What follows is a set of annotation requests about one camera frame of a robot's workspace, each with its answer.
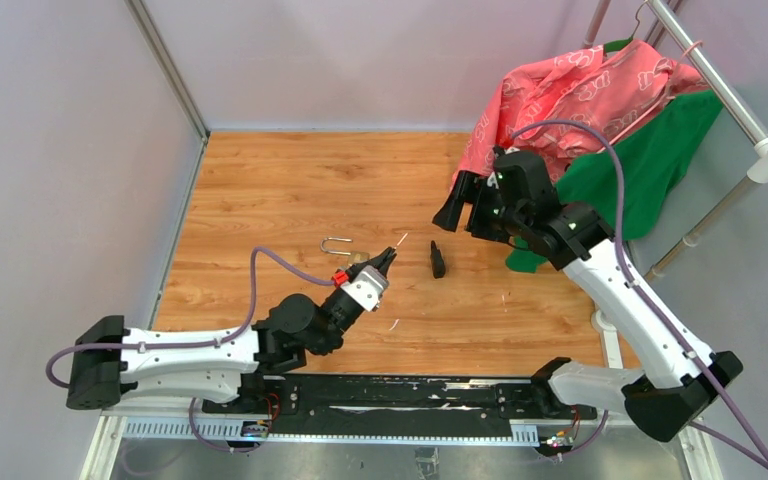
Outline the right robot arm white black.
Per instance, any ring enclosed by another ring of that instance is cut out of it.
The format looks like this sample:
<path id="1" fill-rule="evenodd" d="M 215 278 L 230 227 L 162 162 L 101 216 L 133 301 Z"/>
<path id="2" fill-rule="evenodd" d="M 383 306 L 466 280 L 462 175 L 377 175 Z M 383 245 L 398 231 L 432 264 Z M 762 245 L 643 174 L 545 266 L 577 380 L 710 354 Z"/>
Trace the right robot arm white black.
<path id="1" fill-rule="evenodd" d="M 472 207 L 465 226 L 472 237 L 524 240 L 588 294 L 641 363 L 618 369 L 555 358 L 532 377 L 531 403 L 540 415 L 595 407 L 623 414 L 648 437 L 668 442 L 742 373 L 735 353 L 713 351 L 657 297 L 597 210 L 559 200 L 537 154 L 501 152 L 489 176 L 458 172 L 433 224 L 455 231 L 465 205 Z"/>

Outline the black padlock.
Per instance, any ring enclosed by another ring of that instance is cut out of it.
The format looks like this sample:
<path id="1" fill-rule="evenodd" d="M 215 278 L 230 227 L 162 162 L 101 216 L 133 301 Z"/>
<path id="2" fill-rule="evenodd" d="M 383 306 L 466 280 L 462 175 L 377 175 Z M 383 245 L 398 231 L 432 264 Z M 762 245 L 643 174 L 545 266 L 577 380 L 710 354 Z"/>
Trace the black padlock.
<path id="1" fill-rule="evenodd" d="M 447 267 L 442 252 L 434 240 L 430 242 L 430 264 L 434 279 L 442 279 L 446 275 Z"/>

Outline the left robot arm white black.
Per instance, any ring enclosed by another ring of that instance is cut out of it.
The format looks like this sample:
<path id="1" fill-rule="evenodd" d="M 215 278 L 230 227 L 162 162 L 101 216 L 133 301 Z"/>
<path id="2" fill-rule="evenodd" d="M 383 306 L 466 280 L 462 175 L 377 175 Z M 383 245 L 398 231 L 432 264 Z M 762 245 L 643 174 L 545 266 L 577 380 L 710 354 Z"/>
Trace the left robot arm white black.
<path id="1" fill-rule="evenodd" d="M 324 280 L 265 247 L 252 254 L 265 254 L 332 291 L 321 303 L 291 294 L 265 319 L 255 321 L 249 312 L 237 328 L 162 332 L 128 327 L 121 315 L 105 316 L 46 364 L 49 381 L 67 392 L 66 407 L 103 410 L 134 398 L 171 397 L 231 402 L 243 413 L 256 412 L 266 400 L 264 376 L 301 368 L 308 354 L 326 356 L 342 348 L 360 316 L 379 308 L 397 257 L 387 247 Z"/>

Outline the brass padlock steel shackle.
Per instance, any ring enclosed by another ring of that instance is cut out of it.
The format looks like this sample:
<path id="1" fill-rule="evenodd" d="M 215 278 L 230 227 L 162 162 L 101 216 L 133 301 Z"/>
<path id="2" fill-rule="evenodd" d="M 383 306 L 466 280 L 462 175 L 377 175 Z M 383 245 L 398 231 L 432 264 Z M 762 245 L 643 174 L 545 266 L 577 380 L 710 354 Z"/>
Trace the brass padlock steel shackle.
<path id="1" fill-rule="evenodd" d="M 347 269 L 371 258 L 369 252 L 355 249 L 352 243 L 350 238 L 325 237 L 320 242 L 320 250 L 328 255 L 339 256 L 342 259 L 341 268 Z"/>

